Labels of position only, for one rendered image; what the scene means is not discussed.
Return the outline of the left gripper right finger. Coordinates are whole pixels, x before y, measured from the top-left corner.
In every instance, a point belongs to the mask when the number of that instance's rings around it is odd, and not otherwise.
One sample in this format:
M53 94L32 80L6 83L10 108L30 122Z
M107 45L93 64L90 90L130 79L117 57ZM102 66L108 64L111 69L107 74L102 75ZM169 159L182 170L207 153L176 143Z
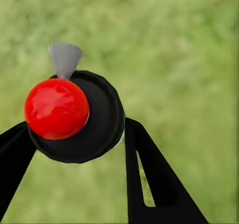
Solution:
M125 118L128 224L209 224L141 123ZM138 151L156 207L144 204Z

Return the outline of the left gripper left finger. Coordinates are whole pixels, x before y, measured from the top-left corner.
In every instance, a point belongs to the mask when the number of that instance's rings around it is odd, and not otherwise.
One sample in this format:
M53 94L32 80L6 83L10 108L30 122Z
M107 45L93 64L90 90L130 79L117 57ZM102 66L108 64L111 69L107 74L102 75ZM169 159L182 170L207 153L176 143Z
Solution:
M26 121L0 134L0 222L36 149Z

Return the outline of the pesticide atomizer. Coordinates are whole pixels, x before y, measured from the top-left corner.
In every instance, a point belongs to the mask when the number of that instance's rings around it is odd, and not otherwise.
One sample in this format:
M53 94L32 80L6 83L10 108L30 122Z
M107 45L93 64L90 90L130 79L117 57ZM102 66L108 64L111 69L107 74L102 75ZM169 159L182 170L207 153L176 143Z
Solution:
M83 50L66 42L48 47L56 75L28 93L24 116L39 151L63 163L85 163L120 143L125 111L105 77L75 70Z

